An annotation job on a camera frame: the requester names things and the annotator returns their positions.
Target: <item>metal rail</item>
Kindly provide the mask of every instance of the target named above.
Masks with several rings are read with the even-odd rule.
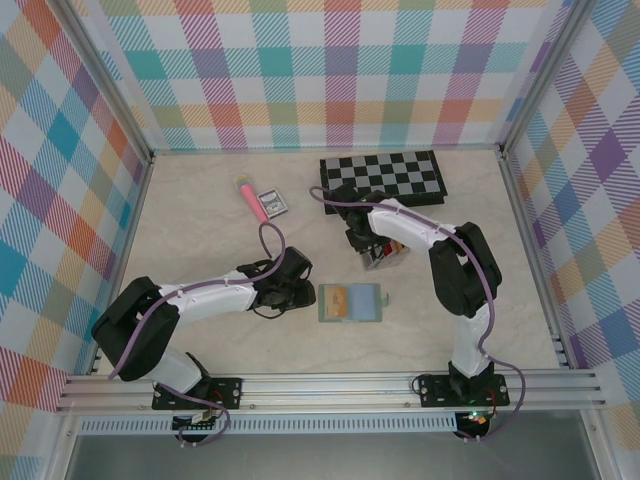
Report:
[[[511,396],[511,405],[503,410],[509,410],[515,406],[520,395],[520,379],[515,372],[500,373],[505,375]],[[244,384],[239,412],[250,415],[369,414],[464,412],[469,409],[421,408],[410,385],[419,374],[420,372],[240,375]],[[590,370],[525,370],[525,378],[525,410],[598,409],[603,408],[606,403],[595,373]],[[72,376],[60,398],[58,412],[63,415],[94,416],[157,414],[150,406],[152,394],[153,387],[148,380],[125,383],[108,380],[105,376]]]

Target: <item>mounting plate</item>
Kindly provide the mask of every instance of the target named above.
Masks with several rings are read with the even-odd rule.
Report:
[[[460,397],[451,389],[450,378],[449,375],[420,375],[414,381],[416,393],[420,395],[420,405],[422,407],[459,407]],[[509,391],[504,375],[498,374],[493,374],[486,384],[486,389],[480,391],[478,395],[470,397],[465,405],[473,408],[493,407],[494,400],[489,392],[493,392],[495,395],[497,407],[509,405]]]
[[[158,384],[154,385],[153,390],[153,401],[151,402],[153,410],[204,410],[208,408],[201,403],[176,397]],[[221,403],[227,410],[238,410],[242,396],[242,379],[208,377],[201,380],[189,391],[189,394],[195,398]]]

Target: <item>chessboard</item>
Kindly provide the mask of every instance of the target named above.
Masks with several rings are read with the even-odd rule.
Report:
[[[441,204],[447,195],[433,151],[327,158],[320,179],[329,190],[345,183],[362,196],[380,190],[407,207]],[[336,212],[325,205],[325,213]]]

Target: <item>table surface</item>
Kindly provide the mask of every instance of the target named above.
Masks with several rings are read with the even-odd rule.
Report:
[[[258,221],[235,191],[247,173],[257,191],[278,188],[289,212],[274,219],[287,244],[314,264],[310,280],[379,283],[390,304],[380,323],[320,323],[317,306],[265,320],[251,312],[204,319],[175,331],[171,345],[193,353],[212,373],[329,373],[446,369],[451,315],[435,296],[428,259],[365,272],[337,216],[308,194],[320,182],[319,159],[357,152],[234,153],[159,157],[136,232],[123,288],[139,277],[190,283],[265,258]],[[417,207],[431,218],[478,224],[503,274],[489,351],[522,368],[558,366],[519,232],[492,151],[438,151],[449,195]],[[268,245],[277,249],[275,234]],[[100,373],[110,371],[103,362]]]

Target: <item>checkered board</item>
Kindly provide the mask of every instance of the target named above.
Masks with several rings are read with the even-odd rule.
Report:
[[[444,203],[447,195],[433,151],[328,158],[320,160],[320,178],[329,190],[345,183],[362,196],[380,190],[407,207]],[[325,212],[336,213],[328,205]]]

